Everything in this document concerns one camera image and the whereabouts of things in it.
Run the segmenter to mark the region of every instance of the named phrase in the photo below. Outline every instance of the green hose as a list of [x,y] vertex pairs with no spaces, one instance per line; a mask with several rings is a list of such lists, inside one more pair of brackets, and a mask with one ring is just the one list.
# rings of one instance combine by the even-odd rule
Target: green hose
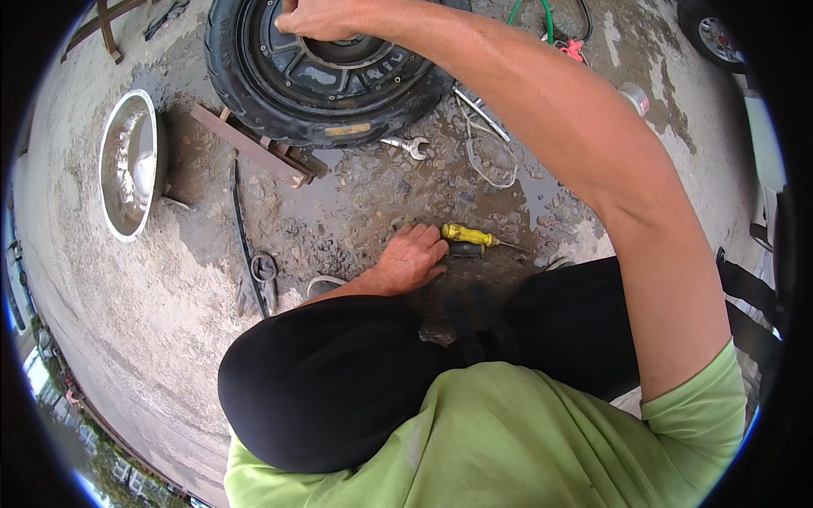
[[[511,9],[511,15],[508,16],[508,24],[514,24],[514,18],[516,17],[517,13],[520,12],[520,7],[522,6],[522,2],[524,0],[516,0],[514,4],[514,8]],[[551,46],[554,44],[554,21],[550,17],[550,6],[548,6],[548,0],[539,0],[542,2],[542,6],[545,8],[545,22],[548,28],[548,44]]]

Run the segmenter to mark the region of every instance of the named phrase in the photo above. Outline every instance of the yellow sticker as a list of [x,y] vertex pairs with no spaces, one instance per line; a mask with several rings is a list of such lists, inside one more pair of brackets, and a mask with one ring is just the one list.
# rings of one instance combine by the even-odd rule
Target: yellow sticker
[[370,124],[356,124],[345,125],[343,127],[329,127],[324,130],[325,136],[345,136],[346,134],[355,134],[357,132],[366,132],[370,130]]

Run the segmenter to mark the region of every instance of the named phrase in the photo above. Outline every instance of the hubcap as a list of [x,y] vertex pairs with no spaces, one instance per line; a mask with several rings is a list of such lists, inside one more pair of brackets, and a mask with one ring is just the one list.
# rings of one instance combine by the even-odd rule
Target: hubcap
[[705,18],[698,25],[698,33],[703,45],[720,59],[730,63],[745,63],[731,39],[725,35],[725,27],[717,18]]
[[250,0],[237,21],[237,44],[255,89],[316,116],[345,116],[383,106],[426,75],[432,63],[376,37],[316,41],[280,33],[282,1]]

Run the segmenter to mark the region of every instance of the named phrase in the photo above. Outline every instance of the pink clip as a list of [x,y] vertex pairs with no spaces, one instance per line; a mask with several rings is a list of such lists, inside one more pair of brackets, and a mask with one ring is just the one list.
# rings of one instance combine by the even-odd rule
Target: pink clip
[[559,49],[564,54],[566,54],[567,56],[571,57],[572,59],[575,59],[577,62],[584,62],[585,61],[585,59],[583,59],[581,57],[581,54],[580,54],[580,52],[581,52],[581,42],[574,41],[573,39],[570,39],[569,41],[567,41],[567,47],[566,48],[559,48]]

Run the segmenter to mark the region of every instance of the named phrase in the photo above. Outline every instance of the wooden board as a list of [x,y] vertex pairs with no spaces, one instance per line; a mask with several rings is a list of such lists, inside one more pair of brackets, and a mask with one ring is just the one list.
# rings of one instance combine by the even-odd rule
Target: wooden board
[[227,143],[238,149],[241,154],[259,164],[260,167],[268,170],[272,176],[286,185],[294,189],[299,189],[304,184],[311,182],[312,174],[301,172],[291,167],[277,154],[264,149],[259,143],[227,124],[205,107],[196,104],[195,107],[192,108],[191,115],[200,122],[203,127],[225,139]]

